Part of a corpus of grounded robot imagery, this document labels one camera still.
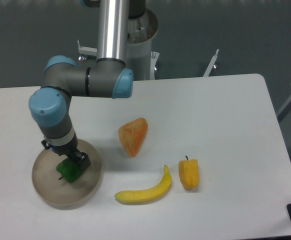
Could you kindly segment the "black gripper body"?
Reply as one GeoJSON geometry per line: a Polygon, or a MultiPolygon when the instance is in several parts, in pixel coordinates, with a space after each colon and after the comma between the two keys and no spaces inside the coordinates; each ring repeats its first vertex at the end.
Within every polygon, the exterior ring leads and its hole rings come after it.
{"type": "Polygon", "coordinates": [[[78,138],[73,136],[70,138],[47,138],[45,137],[41,144],[46,150],[52,150],[57,155],[69,155],[73,154],[78,147],[78,138]]]}

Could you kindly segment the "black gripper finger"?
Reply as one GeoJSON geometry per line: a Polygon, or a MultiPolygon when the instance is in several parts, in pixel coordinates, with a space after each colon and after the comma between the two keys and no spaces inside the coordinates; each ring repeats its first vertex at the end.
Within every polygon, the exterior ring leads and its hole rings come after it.
{"type": "Polygon", "coordinates": [[[78,149],[66,155],[79,169],[84,172],[91,165],[89,156],[78,149]]]}

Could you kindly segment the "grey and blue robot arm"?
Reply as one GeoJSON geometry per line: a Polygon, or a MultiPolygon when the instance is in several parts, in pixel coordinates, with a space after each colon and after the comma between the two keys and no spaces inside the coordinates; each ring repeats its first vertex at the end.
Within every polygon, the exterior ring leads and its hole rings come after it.
{"type": "Polygon", "coordinates": [[[91,164],[78,150],[78,139],[69,116],[73,96],[129,98],[133,91],[133,71],[127,68],[128,20],[146,11],[144,0],[85,0],[99,8],[96,67],[76,68],[71,58],[52,57],[44,70],[44,83],[30,98],[28,106],[44,139],[45,149],[65,155],[80,170],[91,164]]]}

